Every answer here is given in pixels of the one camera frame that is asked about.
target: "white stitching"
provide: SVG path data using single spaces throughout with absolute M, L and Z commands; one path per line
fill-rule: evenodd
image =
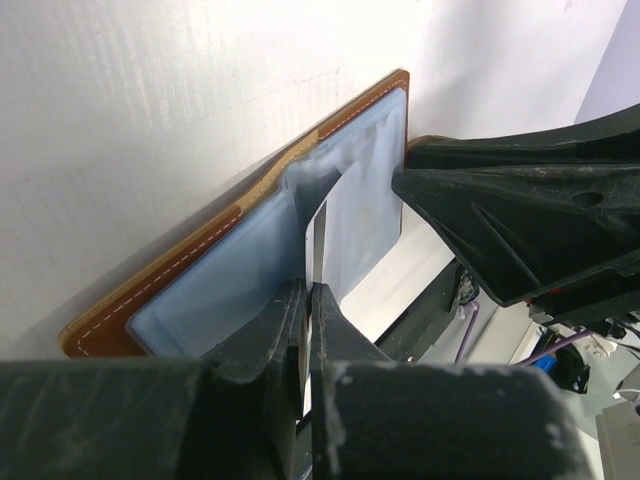
M 162 279 L 162 277 L 164 277 L 167 273 L 171 272 L 172 269 L 174 269 L 175 267 L 177 267 L 178 265 L 180 265 L 184 260 L 186 260 L 187 258 L 189 258 L 191 255 L 193 255 L 194 253 L 196 253 L 198 250 L 200 250 L 202 247 L 204 247 L 207 242 L 210 242 L 211 240 L 213 240 L 218 234 L 222 233 L 224 230 L 226 230 L 227 228 L 229 228 L 233 223 L 235 223 L 238 220 L 238 217 L 234 217 L 232 218 L 229 223 L 227 223 L 226 225 L 224 225 L 222 228 L 220 228 L 214 235 L 210 236 L 206 241 L 202 242 L 200 245 L 198 245 L 197 248 L 194 248 L 193 250 L 191 250 L 190 253 L 188 253 L 187 255 L 185 255 L 184 257 L 182 257 L 180 260 L 178 260 L 176 263 L 174 263 L 171 268 L 165 270 L 164 272 L 162 272 L 162 275 L 157 276 L 156 278 L 153 279 L 152 283 L 158 282 L 159 280 Z M 137 297 L 138 295 L 140 295 L 144 290 L 147 290 L 149 287 L 151 287 L 151 283 L 148 283 L 147 285 L 145 285 L 143 288 L 141 288 L 140 290 L 138 290 L 136 293 L 133 294 L 133 296 L 131 296 L 130 298 L 128 298 L 127 300 L 124 301 L 124 303 L 121 303 L 115 310 L 113 310 L 109 315 L 107 315 L 106 317 L 104 317 L 100 322 L 98 322 L 97 324 L 95 324 L 90 330 L 87 330 L 87 332 L 85 332 L 85 334 L 80 337 L 78 339 L 78 341 L 76 342 L 76 348 L 82 352 L 82 354 L 86 357 L 90 357 L 91 354 L 89 352 L 87 352 L 84 348 L 82 348 L 82 340 L 84 340 L 85 338 L 87 338 L 89 335 L 91 335 L 91 333 L 94 330 L 97 330 L 98 327 L 100 327 L 103 323 L 105 323 L 107 320 L 109 320 L 114 313 L 122 310 L 124 308 L 125 305 L 131 303 L 131 301 Z
M 353 117 L 355 117 L 356 115 L 360 114 L 360 112 L 362 112 L 365 108 L 368 108 L 371 104 L 373 104 L 374 102 L 376 102 L 378 99 L 380 99 L 382 96 L 386 95 L 391 89 L 393 89 L 394 87 L 398 86 L 398 85 L 406 85 L 406 82 L 404 81 L 404 79 L 402 80 L 398 80 L 396 82 L 394 82 L 393 84 L 391 84 L 388 88 L 386 88 L 383 92 L 381 92 L 380 94 L 376 95 L 374 98 L 372 98 L 370 101 L 368 101 L 367 103 L 365 103 L 362 107 L 360 107 L 358 110 L 356 110 L 355 112 L 353 112 L 351 115 L 349 115 L 347 118 L 343 119 L 340 123 L 338 123 L 335 127 L 333 127 L 329 132 L 327 132 L 327 134 L 322 137 L 321 140 L 324 140 L 325 138 L 327 138 L 329 135 L 331 135 L 333 132 L 335 132 L 337 129 L 339 129 L 340 127 L 342 127 L 345 123 L 348 123 L 351 121 L 351 119 Z M 298 155 L 302 150 L 304 150 L 305 148 L 307 148 L 308 145 L 306 143 L 303 142 L 303 144 L 300 146 L 300 148 L 298 148 L 295 152 L 292 152 L 290 155 L 292 157 L 295 157 L 296 155 Z M 284 170 L 286 168 L 286 166 L 288 165 L 288 162 L 283 164 L 280 168 L 278 168 L 277 170 L 271 171 L 267 174 L 266 178 L 271 178 L 274 176 L 278 176 L 280 175 L 280 172 L 282 172 L 282 170 Z M 258 198 L 260 195 L 262 195 L 267 188 L 269 188 L 271 182 L 267 182 L 266 185 L 260 190 L 258 191 L 253 197 L 251 197 L 249 199 L 249 205 L 251 205 L 251 203 Z M 210 242 L 215 236 L 217 236 L 218 234 L 220 234 L 223 230 L 226 230 L 232 223 L 234 223 L 236 220 L 238 219 L 238 217 L 234 217 L 233 219 L 231 219 L 231 221 L 229 223 L 227 223 L 226 225 L 224 225 L 222 228 L 220 228 L 215 234 L 213 234 L 212 236 L 210 236 L 209 238 L 207 238 L 207 240 L 205 240 L 204 242 L 202 242 L 200 245 L 198 245 L 196 248 L 194 248 L 193 250 L 191 250 L 187 255 L 185 255 L 184 257 L 182 257 L 179 261 L 177 261 L 176 263 L 174 263 L 171 268 L 169 268 L 168 270 L 165 270 L 162 275 L 160 275 L 159 277 L 155 278 L 153 281 L 157 282 L 159 281 L 163 276 L 165 276 L 167 273 L 169 273 L 173 268 L 175 268 L 176 266 L 178 266 L 180 263 L 182 263 L 184 260 L 186 260 L 188 257 L 190 257 L 191 255 L 193 255 L 194 253 L 196 253 L 198 250 L 200 250 L 202 247 L 204 247 L 207 242 Z M 104 322 L 106 322 L 109 318 L 111 318 L 111 315 L 113 313 L 116 313 L 119 310 L 122 310 L 122 308 L 124 307 L 124 305 L 128 304 L 129 302 L 131 302 L 132 298 L 137 297 L 138 295 L 140 295 L 140 293 L 142 293 L 142 291 L 148 289 L 151 286 L 151 284 L 146 285 L 144 288 L 142 288 L 140 291 L 136 292 L 133 297 L 129 298 L 125 303 L 121 304 L 118 308 L 116 308 L 112 313 L 110 313 L 109 315 L 107 315 L 105 318 L 102 319 L 101 322 L 99 322 L 98 324 L 96 324 L 91 330 L 88 330 L 77 342 L 76 342 L 76 347 L 78 348 L 78 350 L 80 350 L 85 356 L 90 357 L 91 355 L 89 354 L 89 352 L 87 352 L 84 348 L 82 348 L 81 343 L 82 340 L 86 337 L 88 337 L 91 332 L 93 332 L 94 330 L 96 330 L 100 325 L 102 325 Z

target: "hole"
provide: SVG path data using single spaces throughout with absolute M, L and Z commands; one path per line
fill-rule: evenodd
M 574 195 L 571 200 L 580 208 L 591 208 L 602 203 L 604 196 L 598 192 L 583 192 Z

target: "stitching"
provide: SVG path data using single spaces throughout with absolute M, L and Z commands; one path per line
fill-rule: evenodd
M 127 298 L 126 300 L 124 300 L 122 303 L 120 303 L 118 305 L 118 307 L 116 307 L 114 310 L 112 310 L 106 317 L 104 317 L 102 320 L 100 320 L 100 322 L 98 322 L 97 324 L 95 324 L 93 327 L 91 327 L 90 330 L 87 330 L 85 332 L 84 335 L 82 335 L 82 337 L 80 337 L 78 339 L 78 341 L 76 342 L 76 348 L 82 352 L 82 354 L 86 357 L 90 357 L 91 354 L 89 352 L 87 352 L 83 347 L 82 347 L 82 342 L 84 339 L 86 339 L 87 337 L 89 337 L 89 335 L 91 335 L 91 333 L 93 333 L 95 330 L 97 330 L 100 326 L 104 325 L 112 316 L 113 314 L 117 313 L 118 311 L 122 310 L 125 305 L 128 305 L 129 303 L 131 303 L 131 301 L 139 296 L 143 291 L 147 290 L 149 287 L 151 287 L 152 283 L 158 282 L 162 279 L 162 277 L 164 277 L 165 275 L 167 275 L 169 272 L 171 272 L 171 270 L 173 270 L 175 267 L 177 267 L 178 265 L 180 265 L 184 260 L 186 260 L 187 258 L 189 258 L 190 256 L 192 256 L 194 253 L 196 253 L 198 250 L 200 250 L 202 247 L 204 247 L 208 242 L 210 242 L 211 240 L 213 240 L 215 237 L 217 237 L 219 234 L 221 234 L 222 232 L 224 232 L 225 230 L 227 230 L 232 224 L 234 224 L 235 222 L 238 221 L 239 216 L 232 218 L 227 224 L 223 225 L 222 227 L 220 227 L 218 229 L 218 231 L 216 231 L 216 233 L 214 233 L 213 235 L 211 235 L 205 242 L 202 242 L 200 245 L 198 245 L 198 247 L 194 248 L 193 250 L 191 250 L 191 252 L 189 252 L 187 255 L 185 255 L 184 257 L 182 257 L 180 260 L 178 260 L 176 263 L 174 263 L 170 268 L 168 268 L 167 270 L 165 270 L 164 272 L 162 272 L 161 275 L 157 276 L 156 278 L 153 279 L 153 281 L 149 282 L 147 285 L 145 285 L 144 287 L 141 287 L 140 290 L 138 290 L 136 293 L 132 294 L 131 297 Z
M 341 122 L 339 122 L 336 126 L 334 126 L 329 132 L 327 132 L 327 134 L 325 136 L 323 136 L 321 138 L 321 140 L 324 140 L 325 138 L 329 137 L 331 134 L 333 134 L 336 130 L 338 130 L 339 128 L 341 128 L 344 124 L 350 122 L 354 117 L 356 117 L 357 115 L 359 115 L 364 109 L 368 108 L 372 103 L 376 102 L 377 100 L 379 100 L 381 97 L 383 97 L 384 95 L 386 95 L 391 89 L 397 87 L 398 85 L 402 85 L 402 86 L 406 86 L 406 82 L 404 79 L 401 80 L 397 80 L 396 82 L 392 83 L 391 85 L 389 85 L 389 87 L 387 87 L 386 89 L 384 89 L 382 92 L 380 92 L 378 95 L 376 95 L 375 97 L 373 97 L 371 100 L 367 101 L 364 105 L 362 105 L 359 109 L 357 109 L 355 112 L 352 112 L 348 117 L 344 118 Z M 306 148 L 309 147 L 309 143 L 308 141 L 303 140 L 302 143 L 300 144 L 300 146 L 293 152 L 289 152 L 288 156 L 289 157 L 295 157 L 296 155 L 298 155 L 300 152 L 302 152 L 303 150 L 305 150 Z M 263 181 L 265 181 L 265 186 L 262 187 L 258 192 L 256 192 L 248 201 L 248 204 L 251 205 L 253 204 L 253 202 L 260 196 L 262 195 L 270 186 L 271 186 L 271 179 L 273 177 L 277 177 L 280 175 L 280 173 L 289 165 L 289 161 L 285 161 L 283 162 L 282 165 L 280 165 L 277 169 L 272 170 L 271 172 L 269 172 L 265 178 L 263 179 Z M 195 254 L 198 250 L 200 250 L 201 248 L 203 248 L 208 242 L 210 242 L 215 236 L 217 236 L 218 234 L 220 234 L 222 231 L 226 230 L 231 224 L 235 223 L 237 221 L 238 217 L 233 218 L 229 223 L 227 223 L 226 225 L 224 225 L 223 227 L 221 227 L 214 235 L 210 236 L 209 238 L 207 238 L 204 242 L 200 243 L 200 245 L 198 245 L 196 248 L 194 248 L 193 250 L 191 250 L 187 255 L 185 255 L 184 257 L 182 257 L 179 261 L 177 261 L 176 263 L 174 263 L 169 269 L 165 270 L 162 275 L 156 277 L 153 282 L 158 282 L 162 279 L 163 276 L 165 276 L 166 274 L 168 274 L 169 272 L 171 272 L 171 270 L 175 267 L 177 267 L 180 263 L 182 263 L 184 260 L 186 260 L 187 258 L 189 258 L 191 255 Z M 76 342 L 76 347 L 79 351 L 81 351 L 85 356 L 90 357 L 91 355 L 89 354 L 89 352 L 87 352 L 83 347 L 82 347 L 82 340 L 87 338 L 94 330 L 97 330 L 98 327 L 100 327 L 101 325 L 103 325 L 107 320 L 109 320 L 109 318 L 111 318 L 113 313 L 118 312 L 119 310 L 121 310 L 124 305 L 128 304 L 129 302 L 131 302 L 131 300 L 134 297 L 137 297 L 138 295 L 140 295 L 144 290 L 148 289 L 151 286 L 151 283 L 145 285 L 142 289 L 140 289 L 138 292 L 136 292 L 131 298 L 127 299 L 125 303 L 121 304 L 120 306 L 118 306 L 115 310 L 113 310 L 109 315 L 107 315 L 105 318 L 103 318 L 99 323 L 97 323 L 96 325 L 94 325 L 91 330 L 88 330 L 77 342 Z

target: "brown leather wallet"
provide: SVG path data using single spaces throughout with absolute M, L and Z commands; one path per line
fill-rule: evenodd
M 58 338 L 64 353 L 69 357 L 146 355 L 126 332 L 129 318 L 271 195 L 287 165 L 396 88 L 408 92 L 408 72 L 393 72 L 284 148 L 270 160 L 262 177 L 232 205 L 70 322 Z

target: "open wallet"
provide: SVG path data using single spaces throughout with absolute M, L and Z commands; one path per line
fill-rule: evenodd
M 69 357 L 212 351 L 288 280 L 339 302 L 401 232 L 409 74 L 397 70 L 268 160 L 235 202 L 69 323 Z

